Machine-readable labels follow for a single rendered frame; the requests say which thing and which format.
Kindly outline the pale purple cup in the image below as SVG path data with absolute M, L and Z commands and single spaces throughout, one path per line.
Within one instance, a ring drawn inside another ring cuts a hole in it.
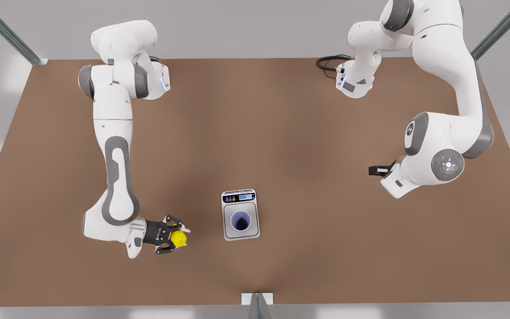
M 251 216 L 248 212 L 237 211 L 230 218 L 230 225 L 237 232 L 244 232 L 251 226 Z

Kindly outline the silver digital kitchen scale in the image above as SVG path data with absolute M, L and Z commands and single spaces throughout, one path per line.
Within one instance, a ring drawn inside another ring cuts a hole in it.
M 246 240 L 260 236 L 260 220 L 255 190 L 246 189 L 223 192 L 220 199 L 225 240 Z M 251 226 L 244 232 L 237 232 L 230 225 L 232 214 L 240 210 L 248 212 L 251 216 Z

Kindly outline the silver frame post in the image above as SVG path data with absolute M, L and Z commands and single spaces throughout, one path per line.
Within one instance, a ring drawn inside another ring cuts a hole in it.
M 492 28 L 492 30 L 471 51 L 474 60 L 478 61 L 501 37 L 510 30 L 510 12 Z
M 249 305 L 247 319 L 273 319 L 269 308 L 273 303 L 273 293 L 241 293 L 241 305 Z
M 49 60 L 39 57 L 1 18 L 0 35 L 32 66 L 48 65 Z

